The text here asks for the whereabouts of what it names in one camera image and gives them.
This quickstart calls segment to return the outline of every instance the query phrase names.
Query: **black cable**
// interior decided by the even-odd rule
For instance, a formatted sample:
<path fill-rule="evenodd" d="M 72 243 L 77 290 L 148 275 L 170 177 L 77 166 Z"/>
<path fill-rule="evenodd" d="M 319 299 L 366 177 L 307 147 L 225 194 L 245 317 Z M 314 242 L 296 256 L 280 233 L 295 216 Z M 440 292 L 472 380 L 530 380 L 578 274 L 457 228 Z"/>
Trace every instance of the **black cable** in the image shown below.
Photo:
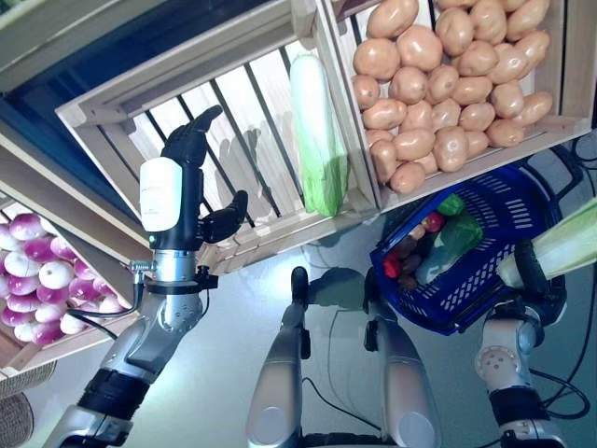
<path fill-rule="evenodd" d="M 549 416 L 554 417 L 554 418 L 560 418 L 562 420 L 577 420 L 578 418 L 582 418 L 585 415 L 587 415 L 590 411 L 590 402 L 589 399 L 587 398 L 587 396 L 575 385 L 572 385 L 571 383 L 563 380 L 562 378 L 559 378 L 557 376 L 551 375 L 549 373 L 545 373 L 544 371 L 536 371 L 535 369 L 529 369 L 529 372 L 532 373 L 533 375 L 536 376 L 540 376 L 542 378 L 545 378 L 546 380 L 550 380 L 554 383 L 558 383 L 559 385 L 562 385 L 562 387 L 565 389 L 570 389 L 572 392 L 574 392 L 583 402 L 583 408 L 581 411 L 577 412 L 577 413 L 555 413 L 552 411 L 548 411 Z"/>
<path fill-rule="evenodd" d="M 566 379 L 567 383 L 571 383 L 572 380 L 574 380 L 576 373 L 578 372 L 578 369 L 580 368 L 585 355 L 587 353 L 587 348 L 589 346 L 589 341 L 590 341 L 590 335 L 591 335 L 591 329 L 592 329 L 592 323 L 593 323 L 593 315 L 594 315 L 594 311 L 595 311 L 595 297 L 597 296 L 597 263 L 593 264 L 593 280 L 592 280 L 593 286 L 592 286 L 592 291 L 591 291 L 591 296 L 590 296 L 590 304 L 589 304 L 589 319 L 587 322 L 587 330 L 585 332 L 585 339 L 583 341 L 582 344 L 582 348 L 580 349 L 580 355 L 578 356 L 578 360 L 576 361 L 575 366 L 573 367 L 572 371 L 570 372 L 570 374 L 568 375 L 568 378 Z M 562 394 L 562 392 L 566 389 L 566 386 L 563 385 L 562 387 L 560 387 L 560 389 L 553 395 L 553 397 L 549 398 L 546 400 L 546 407 L 550 406 L 556 399 L 558 399 L 558 397 Z"/>
<path fill-rule="evenodd" d="M 346 415 L 350 415 L 352 418 L 355 418 L 356 420 L 359 420 L 360 422 L 364 423 L 365 425 L 369 425 L 370 427 L 373 427 L 373 428 L 377 429 L 378 431 L 382 430 L 380 427 L 378 427 L 374 423 L 369 422 L 367 420 L 367 418 L 359 417 L 358 415 L 355 415 L 349 411 L 346 411 L 345 409 L 342 409 L 340 406 L 336 406 L 334 403 L 325 399 L 324 396 L 321 395 L 321 393 L 319 392 L 319 389 L 317 388 L 317 386 L 315 385 L 313 380 L 311 378 L 309 378 L 308 376 L 305 376 L 302 379 L 302 383 L 304 383 L 305 381 L 311 385 L 311 387 L 315 391 L 315 394 L 317 394 L 317 397 L 319 397 L 321 399 L 321 401 L 323 401 L 327 406 L 330 406 L 330 407 L 334 408 L 336 411 L 340 411 L 341 413 L 345 413 Z"/>
<path fill-rule="evenodd" d="M 203 310 L 203 313 L 201 313 L 201 319 L 205 317 L 205 315 L 207 314 L 207 310 L 209 310 L 209 289 L 207 290 L 207 299 L 205 299 L 205 309 Z"/>
<path fill-rule="evenodd" d="M 489 448 L 490 446 L 494 446 L 500 442 L 502 438 L 495 439 L 494 441 L 490 441 L 489 443 L 485 443 L 484 445 L 476 446 L 475 448 Z"/>
<path fill-rule="evenodd" d="M 113 339 L 114 341 L 118 338 L 118 336 L 115 333 L 113 333 L 112 331 L 110 331 L 109 329 L 104 327 L 102 324 L 98 324 L 97 322 L 94 322 L 93 320 L 88 319 L 84 315 L 71 315 L 71 316 L 80 320 L 81 322 L 85 322 L 90 327 L 94 327 L 95 329 L 98 329 L 99 331 L 105 333 L 110 339 Z"/>
<path fill-rule="evenodd" d="M 113 317 L 124 317 L 125 315 L 130 315 L 139 309 L 141 306 L 141 299 L 143 298 L 143 284 L 142 283 L 134 283 L 132 290 L 132 306 L 131 308 L 123 311 L 117 311 L 115 313 L 97 313 L 95 311 L 84 311 L 84 310 L 67 310 L 66 313 L 72 315 L 74 317 L 78 316 L 86 316 L 86 317 L 98 317 L 101 319 L 109 319 Z"/>

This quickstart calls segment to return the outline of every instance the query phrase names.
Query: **cable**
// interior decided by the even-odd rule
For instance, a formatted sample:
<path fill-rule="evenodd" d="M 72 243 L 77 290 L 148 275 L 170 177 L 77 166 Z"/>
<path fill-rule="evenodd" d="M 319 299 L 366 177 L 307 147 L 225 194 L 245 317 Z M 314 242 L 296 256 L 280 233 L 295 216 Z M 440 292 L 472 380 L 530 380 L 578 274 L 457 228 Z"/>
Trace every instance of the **cable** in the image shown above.
<path fill-rule="evenodd" d="M 334 382 L 332 381 L 332 370 L 331 370 L 331 352 L 332 352 L 332 333 L 334 331 L 334 326 L 336 325 L 336 319 L 340 313 L 347 313 L 350 310 L 340 310 L 337 309 L 336 313 L 334 313 L 334 317 L 332 318 L 332 323 L 329 325 L 329 332 L 327 333 L 327 382 L 329 383 L 329 388 L 332 389 L 332 393 L 334 397 L 345 407 L 345 408 L 352 408 L 354 413 L 358 413 L 354 407 L 349 406 L 344 402 L 344 400 L 340 397 L 338 390 L 334 386 Z"/>
<path fill-rule="evenodd" d="M 502 440 L 500 437 L 499 439 L 495 439 L 494 441 L 490 441 L 489 443 L 485 443 L 484 445 L 476 446 L 475 448 L 489 448 L 490 446 L 494 446 Z"/>
<path fill-rule="evenodd" d="M 585 339 L 583 341 L 582 344 L 582 348 L 580 349 L 580 355 L 578 356 L 578 360 L 576 361 L 575 366 L 573 367 L 572 371 L 570 372 L 570 374 L 568 375 L 568 378 L 566 379 L 567 383 L 571 383 L 572 380 L 574 380 L 576 373 L 578 372 L 578 369 L 580 368 L 585 355 L 587 353 L 587 348 L 589 346 L 589 341 L 590 341 L 590 335 L 591 335 L 591 329 L 592 329 L 592 323 L 593 323 L 593 315 L 594 315 L 594 311 L 595 311 L 595 297 L 597 296 L 597 263 L 593 264 L 593 280 L 592 280 L 593 286 L 592 286 L 592 291 L 591 291 L 591 297 L 590 297 L 590 305 L 589 305 L 589 319 L 587 322 L 587 330 L 585 332 Z M 556 399 L 558 399 L 558 397 L 562 394 L 562 392 L 566 389 L 566 385 L 563 385 L 562 387 L 560 387 L 560 389 L 553 395 L 553 397 L 549 398 L 546 400 L 546 407 L 550 406 Z"/>
<path fill-rule="evenodd" d="M 315 394 L 317 394 L 317 397 L 319 397 L 321 399 L 321 401 L 323 401 L 327 406 L 330 406 L 330 407 L 334 408 L 336 411 L 340 411 L 341 413 L 345 413 L 346 415 L 350 415 L 352 418 L 355 418 L 356 420 L 359 420 L 360 422 L 364 423 L 365 425 L 369 425 L 370 427 L 373 427 L 373 428 L 377 429 L 378 431 L 382 430 L 380 427 L 378 427 L 374 423 L 369 422 L 367 420 L 367 418 L 359 417 L 358 415 L 351 413 L 350 411 L 346 411 L 345 409 L 342 409 L 340 406 L 336 406 L 334 403 L 325 399 L 324 396 L 321 395 L 321 393 L 319 392 L 319 389 L 317 389 L 317 386 L 315 385 L 313 380 L 311 378 L 309 378 L 308 376 L 305 376 L 302 379 L 302 383 L 305 383 L 305 382 L 307 382 L 311 385 L 311 387 L 315 391 Z"/>
<path fill-rule="evenodd" d="M 583 402 L 583 408 L 581 411 L 577 413 L 555 413 L 552 411 L 548 411 L 549 416 L 554 418 L 560 418 L 562 420 L 577 420 L 578 418 L 582 418 L 587 415 L 590 411 L 590 402 L 587 399 L 587 396 L 575 385 L 570 384 L 569 382 L 559 378 L 557 376 L 551 375 L 549 373 L 545 373 L 544 371 L 537 371 L 535 369 L 529 369 L 529 372 L 533 375 L 540 376 L 545 378 L 546 380 L 553 381 L 554 383 L 558 383 L 562 385 L 563 388 L 568 388 L 573 391 Z"/>
<path fill-rule="evenodd" d="M 203 313 L 201 313 L 201 319 L 205 317 L 207 310 L 209 310 L 209 289 L 207 289 L 207 299 L 205 299 L 205 309 L 203 310 Z"/>
<path fill-rule="evenodd" d="M 113 339 L 114 341 L 118 338 L 118 336 L 115 333 L 113 333 L 112 331 L 110 331 L 109 329 L 104 327 L 102 324 L 98 324 L 97 322 L 95 322 L 91 319 L 88 319 L 84 315 L 71 315 L 71 316 L 80 320 L 81 322 L 85 322 L 90 327 L 94 327 L 95 329 L 98 329 L 99 331 L 105 333 L 110 339 Z"/>

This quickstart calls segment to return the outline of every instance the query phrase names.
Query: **silver metal part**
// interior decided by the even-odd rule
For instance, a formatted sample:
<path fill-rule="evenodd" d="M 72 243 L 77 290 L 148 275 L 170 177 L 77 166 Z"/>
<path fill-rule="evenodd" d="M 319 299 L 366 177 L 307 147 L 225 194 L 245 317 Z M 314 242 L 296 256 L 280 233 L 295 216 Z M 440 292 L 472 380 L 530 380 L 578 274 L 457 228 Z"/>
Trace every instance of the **silver metal part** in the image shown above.
<path fill-rule="evenodd" d="M 500 426 L 502 433 L 513 431 L 519 441 L 556 441 L 567 448 L 558 426 L 549 420 L 517 420 Z"/>
<path fill-rule="evenodd" d="M 195 252 L 156 250 L 153 258 L 157 282 L 189 282 L 195 277 Z"/>
<path fill-rule="evenodd" d="M 475 369 L 488 391 L 532 387 L 529 356 L 535 346 L 535 328 L 519 319 L 492 319 L 483 327 L 483 342 Z"/>
<path fill-rule="evenodd" d="M 101 368 L 153 383 L 201 312 L 198 294 L 146 294 L 139 318 L 114 342 Z"/>
<path fill-rule="evenodd" d="M 539 322 L 533 309 L 527 307 L 525 313 Z M 533 388 L 529 356 L 535 347 L 536 332 L 533 323 L 522 318 L 493 318 L 485 322 L 483 342 L 475 360 L 475 368 L 485 380 L 490 394 L 509 388 Z M 500 431 L 513 431 L 519 441 L 556 441 L 562 448 L 566 448 L 558 426 L 549 420 L 511 421 L 500 426 Z"/>
<path fill-rule="evenodd" d="M 382 358 L 383 432 L 399 447 L 437 448 L 437 408 L 423 362 L 386 302 L 369 304 Z"/>
<path fill-rule="evenodd" d="M 248 446 L 291 448 L 300 434 L 300 344 L 305 310 L 292 303 L 261 368 L 246 423 Z"/>
<path fill-rule="evenodd" d="M 64 412 L 43 448 L 59 448 L 68 438 L 76 436 L 110 443 L 121 440 L 123 434 L 126 437 L 131 428 L 128 420 L 73 405 Z"/>

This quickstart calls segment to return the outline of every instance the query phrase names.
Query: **white radish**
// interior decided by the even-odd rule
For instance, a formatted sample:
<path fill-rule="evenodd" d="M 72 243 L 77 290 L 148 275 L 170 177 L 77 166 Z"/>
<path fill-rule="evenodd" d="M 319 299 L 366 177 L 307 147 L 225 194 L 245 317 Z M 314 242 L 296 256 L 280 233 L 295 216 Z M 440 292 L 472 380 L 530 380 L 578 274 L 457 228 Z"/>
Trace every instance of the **white radish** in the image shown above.
<path fill-rule="evenodd" d="M 73 267 L 66 261 L 51 261 L 39 270 L 39 280 L 44 287 L 61 289 L 68 286 L 75 273 Z"/>
<path fill-rule="evenodd" d="M 33 261 L 20 250 L 15 250 L 5 258 L 4 267 L 8 273 L 18 277 L 31 277 L 39 273 L 41 263 Z"/>

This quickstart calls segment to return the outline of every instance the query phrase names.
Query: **green vegetable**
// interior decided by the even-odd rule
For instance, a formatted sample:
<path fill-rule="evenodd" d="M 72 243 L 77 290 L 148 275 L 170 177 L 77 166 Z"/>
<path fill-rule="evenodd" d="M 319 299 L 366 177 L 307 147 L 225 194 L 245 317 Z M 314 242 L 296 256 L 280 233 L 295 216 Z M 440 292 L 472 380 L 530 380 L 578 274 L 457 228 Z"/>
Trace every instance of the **green vegetable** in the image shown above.
<path fill-rule="evenodd" d="M 453 217 L 465 211 L 465 203 L 460 196 L 452 193 L 442 201 L 437 210 L 445 217 Z"/>
<path fill-rule="evenodd" d="M 483 239 L 483 229 L 476 219 L 462 214 L 448 220 L 437 236 L 427 259 L 419 266 L 416 278 L 427 285 L 449 270 L 466 252 Z"/>
<path fill-rule="evenodd" d="M 326 72 L 316 56 L 304 54 L 292 62 L 290 87 L 305 208 L 334 217 L 346 194 L 348 162 Z"/>
<path fill-rule="evenodd" d="M 533 246 L 548 280 L 597 261 L 597 198 L 534 238 Z M 497 273 L 509 287 L 522 287 L 514 256 L 502 260 Z"/>

